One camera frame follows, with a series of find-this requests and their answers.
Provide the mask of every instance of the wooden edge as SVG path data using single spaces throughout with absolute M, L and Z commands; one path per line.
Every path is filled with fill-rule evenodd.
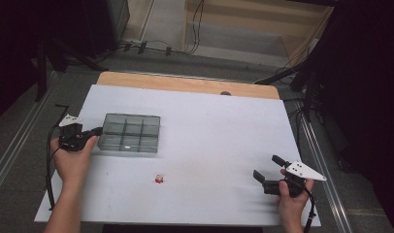
M 97 84 L 208 94 L 228 92 L 234 96 L 279 100 L 278 90 L 271 85 L 229 83 L 197 78 L 178 78 L 107 71 L 100 74 Z

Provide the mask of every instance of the human hand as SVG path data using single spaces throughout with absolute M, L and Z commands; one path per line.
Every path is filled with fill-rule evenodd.
M 281 169 L 280 172 L 285 175 L 285 170 Z M 312 191 L 313 180 L 306 180 L 305 186 L 309 191 Z M 290 197 L 287 183 L 284 181 L 279 182 L 279 193 L 276 201 L 279 203 L 279 215 L 281 217 L 281 225 L 286 233 L 303 232 L 301 225 L 301 215 L 307 201 L 309 194 L 303 191 L 295 198 Z
M 50 142 L 50 147 L 55 154 L 53 156 L 54 163 L 58 171 L 58 175 L 63 181 L 63 187 L 72 187 L 80 190 L 84 183 L 85 177 L 89 169 L 89 161 L 91 151 L 97 142 L 97 137 L 93 136 L 88 139 L 84 149 L 80 151 L 67 151 L 63 149 L 57 150 L 59 146 L 58 139 Z

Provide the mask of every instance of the floor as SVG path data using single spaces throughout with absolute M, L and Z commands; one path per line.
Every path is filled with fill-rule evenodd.
M 162 1 L 155 1 L 162 8 L 167 7 Z M 146 32 L 145 36 L 154 40 L 162 39 L 162 34 Z M 186 77 L 204 77 L 238 83 L 253 83 L 256 80 L 272 77 L 279 67 L 285 65 L 278 35 L 270 35 L 269 58 L 253 62 L 250 54 L 240 59 L 224 59 L 222 52 L 213 55 L 204 51 L 210 48 L 210 42 L 202 41 L 201 53 L 186 55 L 173 53 L 165 56 L 164 52 L 147 50 L 138 55 L 137 49 L 128 52 L 116 52 L 99 64 L 118 72 L 145 72 L 152 74 L 171 74 Z M 25 92 L 13 106 L 0 117 L 0 162 L 13 161 L 9 164 L 7 174 L 0 186 L 0 232 L 42 232 L 44 223 L 34 222 L 34 217 L 45 193 L 45 145 L 48 129 L 61 114 L 55 104 L 70 105 L 70 114 L 77 115 L 83 104 L 89 87 L 96 83 L 100 72 L 85 66 L 70 66 L 66 73 L 49 72 L 51 89 L 41 103 L 35 103 L 36 86 Z M 302 96 L 301 92 L 290 90 L 288 83 L 292 77 L 273 83 L 279 90 L 281 99 L 293 99 Z M 286 101 L 287 113 L 293 113 L 301 107 L 301 102 Z M 295 116 L 290 118 L 293 134 L 297 135 Z M 341 206 L 333 206 L 329 189 L 317 183 L 313 193 L 319 200 L 316 204 L 322 226 L 312 228 L 311 232 L 394 232 L 386 215 L 382 211 L 372 186 L 359 174 L 345 173 L 335 159 L 335 152 L 324 127 L 312 115 L 312 122 L 302 122 L 300 126 L 300 145 L 303 160 L 312 167 L 315 162 L 315 144 L 311 143 L 310 129 L 315 136 L 319 151 L 324 157 L 329 177 L 335 186 Z M 333 213 L 336 208 L 345 211 L 347 226 L 339 226 Z M 103 232 L 102 224 L 84 223 L 82 232 Z M 263 232 L 281 232 L 280 227 L 267 227 Z

